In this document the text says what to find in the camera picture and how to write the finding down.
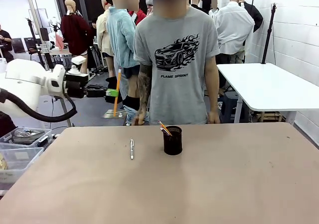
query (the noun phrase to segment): red shirt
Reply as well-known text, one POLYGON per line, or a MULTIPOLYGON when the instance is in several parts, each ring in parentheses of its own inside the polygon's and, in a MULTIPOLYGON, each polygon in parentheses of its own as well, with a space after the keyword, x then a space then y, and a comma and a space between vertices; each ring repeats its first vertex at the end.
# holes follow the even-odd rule
POLYGON ((93 33, 89 24, 79 15, 66 15, 62 18, 61 31, 64 42, 69 43, 73 55, 81 55, 93 45, 93 33))
MULTIPOLYGON (((129 11, 130 16, 132 16, 134 11, 129 11)), ((135 25, 139 24, 145 17, 145 13, 142 10, 138 10, 136 13, 137 19, 135 20, 135 25)))

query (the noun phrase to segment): tattoo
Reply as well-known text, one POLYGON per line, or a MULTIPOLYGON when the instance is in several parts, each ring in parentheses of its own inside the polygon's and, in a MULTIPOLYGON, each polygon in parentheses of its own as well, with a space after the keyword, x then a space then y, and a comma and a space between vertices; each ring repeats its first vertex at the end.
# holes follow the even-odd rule
POLYGON ((152 87, 152 66, 140 66, 138 77, 138 85, 140 91, 140 110, 139 113, 146 111, 152 87))

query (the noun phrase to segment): gray t-shirt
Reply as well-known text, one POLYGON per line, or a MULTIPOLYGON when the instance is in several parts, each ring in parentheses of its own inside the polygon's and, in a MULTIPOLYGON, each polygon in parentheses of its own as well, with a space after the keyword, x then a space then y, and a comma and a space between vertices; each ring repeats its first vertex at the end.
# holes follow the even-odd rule
POLYGON ((213 19, 192 7, 185 17, 152 14, 135 32, 134 59, 153 66, 150 119, 164 124, 205 124, 205 59, 219 54, 213 19))

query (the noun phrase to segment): pen holder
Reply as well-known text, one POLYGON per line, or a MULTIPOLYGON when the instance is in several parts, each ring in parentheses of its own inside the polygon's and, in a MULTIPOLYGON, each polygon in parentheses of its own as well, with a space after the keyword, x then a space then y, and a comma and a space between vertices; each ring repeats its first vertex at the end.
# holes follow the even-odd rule
POLYGON ((164 152, 168 155, 178 155, 183 151, 181 144, 181 128, 168 126, 167 129, 172 136, 164 135, 164 152))

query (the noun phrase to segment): silver pen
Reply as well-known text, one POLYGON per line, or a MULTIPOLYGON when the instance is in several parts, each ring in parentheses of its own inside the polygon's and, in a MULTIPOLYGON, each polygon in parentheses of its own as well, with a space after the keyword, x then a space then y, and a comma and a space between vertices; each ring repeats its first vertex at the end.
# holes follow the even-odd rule
POLYGON ((134 159, 134 140, 131 139, 130 145, 131 145, 130 155, 131 155, 131 160, 133 160, 134 159))

